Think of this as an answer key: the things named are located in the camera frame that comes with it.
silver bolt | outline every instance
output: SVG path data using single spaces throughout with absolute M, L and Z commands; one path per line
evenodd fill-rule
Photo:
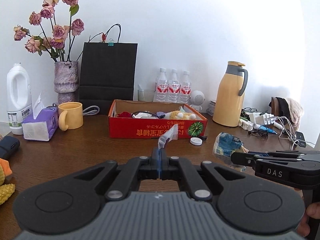
M 206 198 L 211 195 L 210 191 L 205 189 L 198 189 L 195 191 L 195 196 L 199 198 Z
M 108 193 L 109 198 L 121 198 L 123 196 L 120 190 L 111 190 Z

orange fabric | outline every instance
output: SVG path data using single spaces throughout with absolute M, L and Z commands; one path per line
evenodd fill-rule
M 12 174 L 12 170 L 10 169 L 8 161 L 0 158 L 0 165 L 2 166 L 2 169 L 3 169 L 5 176 L 9 176 Z

wooden table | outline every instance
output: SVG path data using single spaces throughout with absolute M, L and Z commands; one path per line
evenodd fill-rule
M 279 140 L 277 135 L 270 134 L 268 139 L 248 135 L 240 127 L 229 128 L 218 125 L 209 115 L 206 128 L 208 139 L 201 146 L 190 144 L 188 139 L 171 141 L 167 146 L 167 155 L 183 156 L 200 164 L 203 160 L 220 162 L 212 154 L 213 144 L 220 132 L 227 132 L 239 137 L 244 146 L 251 151 L 290 150 L 288 140 Z M 65 132 L 57 130 L 49 142 L 26 141 L 22 136 L 20 149 L 10 158 L 13 174 L 6 178 L 5 184 L 16 185 L 15 193 L 0 206 L 0 240 L 10 240 L 20 228 L 12 213 L 12 203 L 16 196 L 33 185 L 56 179 L 113 159 L 119 164 L 130 158 L 151 155 L 157 139 L 111 139 L 108 137 L 108 118 L 105 115 L 84 117 L 84 125 L 76 130 Z M 252 168 L 247 173 L 253 174 Z M 178 191 L 175 181 L 148 180 L 142 181 L 141 191 Z

gray thermos handle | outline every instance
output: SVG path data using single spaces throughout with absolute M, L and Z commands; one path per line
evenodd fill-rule
M 238 96 L 242 96 L 244 93 L 245 88 L 247 87 L 247 82 L 248 82 L 248 71 L 244 68 L 239 69 L 239 72 L 244 72 L 244 79 L 243 79 L 243 84 L 242 88 L 239 90 Z

cardboard box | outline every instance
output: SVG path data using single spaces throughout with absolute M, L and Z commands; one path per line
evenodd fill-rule
M 194 113 L 196 120 L 168 120 L 168 119 L 139 119 L 117 117 L 122 112 L 159 111 L 168 113 L 178 110 L 180 106 L 188 113 Z M 179 125 L 178 139 L 191 138 L 199 132 L 204 135 L 207 119 L 188 105 L 160 102 L 138 102 L 114 100 L 108 115 L 110 138 L 156 138 L 160 137 L 174 124 Z

